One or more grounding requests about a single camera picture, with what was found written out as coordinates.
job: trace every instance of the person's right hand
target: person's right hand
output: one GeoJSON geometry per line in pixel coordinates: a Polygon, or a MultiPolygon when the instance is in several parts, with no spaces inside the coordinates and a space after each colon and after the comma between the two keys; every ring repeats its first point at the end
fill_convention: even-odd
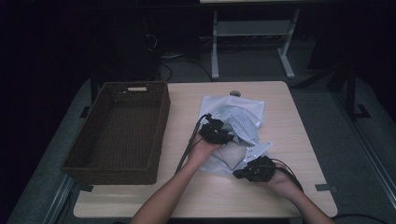
{"type": "MultiPolygon", "coordinates": [[[[276,162],[276,167],[286,167],[276,162]]],[[[294,182],[282,172],[276,170],[274,176],[268,182],[256,182],[259,186],[271,189],[279,196],[291,199],[296,193],[301,192],[294,182]]]]}

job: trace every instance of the light wood table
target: light wood table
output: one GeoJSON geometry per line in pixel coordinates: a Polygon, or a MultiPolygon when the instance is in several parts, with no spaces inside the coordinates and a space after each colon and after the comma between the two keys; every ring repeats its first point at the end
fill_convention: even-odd
{"type": "MultiPolygon", "coordinates": [[[[289,89],[284,82],[218,82],[169,84],[171,107],[163,137],[158,179],[149,186],[94,186],[82,191],[76,202],[77,217],[132,217],[146,199],[174,174],[198,120],[202,97],[228,95],[266,103],[260,139],[272,141],[268,156],[285,162],[297,175],[304,192],[328,216],[337,208],[329,191],[317,191],[326,184],[289,89]]],[[[297,209],[269,189],[246,179],[198,171],[173,217],[298,217],[297,209]]]]}

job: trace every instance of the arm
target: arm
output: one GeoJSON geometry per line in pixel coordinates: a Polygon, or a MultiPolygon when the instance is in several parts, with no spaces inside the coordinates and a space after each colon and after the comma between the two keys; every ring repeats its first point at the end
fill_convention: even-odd
{"type": "Polygon", "coordinates": [[[288,176],[276,170],[274,176],[268,183],[257,183],[259,186],[267,187],[277,193],[279,196],[291,201],[300,211],[307,224],[333,224],[334,222],[324,214],[297,186],[289,179],[288,176]]]}
{"type": "Polygon", "coordinates": [[[131,224],[166,223],[172,216],[184,189],[189,185],[195,172],[214,150],[221,147],[221,145],[207,143],[199,134],[195,136],[194,144],[196,145],[184,166],[142,205],[131,220],[131,224]]]}

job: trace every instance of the rectangular basket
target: rectangular basket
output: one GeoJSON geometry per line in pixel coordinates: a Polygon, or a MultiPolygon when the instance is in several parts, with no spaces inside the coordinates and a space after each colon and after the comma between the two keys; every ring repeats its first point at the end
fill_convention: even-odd
{"type": "Polygon", "coordinates": [[[166,82],[105,83],[61,170],[87,185],[154,184],[170,104],[166,82]]]}

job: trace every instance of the hand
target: hand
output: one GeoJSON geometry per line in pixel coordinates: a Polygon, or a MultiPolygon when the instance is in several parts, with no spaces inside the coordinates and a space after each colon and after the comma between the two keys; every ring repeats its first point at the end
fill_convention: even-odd
{"type": "Polygon", "coordinates": [[[210,155],[216,150],[221,148],[222,145],[215,145],[206,142],[200,135],[196,134],[192,142],[192,149],[187,160],[188,164],[193,164],[198,169],[204,162],[209,159],[210,155]]]}
{"type": "MultiPolygon", "coordinates": [[[[286,167],[276,162],[276,167],[286,167]]],[[[296,193],[301,192],[294,182],[282,172],[276,170],[274,176],[268,182],[256,182],[259,186],[273,190],[279,196],[291,199],[296,193]]]]}

